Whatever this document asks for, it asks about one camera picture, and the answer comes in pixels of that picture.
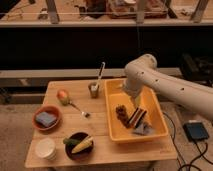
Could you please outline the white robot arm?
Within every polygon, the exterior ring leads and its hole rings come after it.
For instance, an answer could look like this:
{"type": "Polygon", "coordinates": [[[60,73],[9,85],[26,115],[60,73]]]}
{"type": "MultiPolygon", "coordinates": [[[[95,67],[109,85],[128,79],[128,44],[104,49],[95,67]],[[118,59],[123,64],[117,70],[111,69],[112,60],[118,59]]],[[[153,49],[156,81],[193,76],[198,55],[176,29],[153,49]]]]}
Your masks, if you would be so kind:
{"type": "Polygon", "coordinates": [[[160,73],[156,68],[157,60],[151,54],[129,62],[124,68],[123,90],[136,99],[142,87],[148,86],[213,122],[213,88],[160,73]]]}

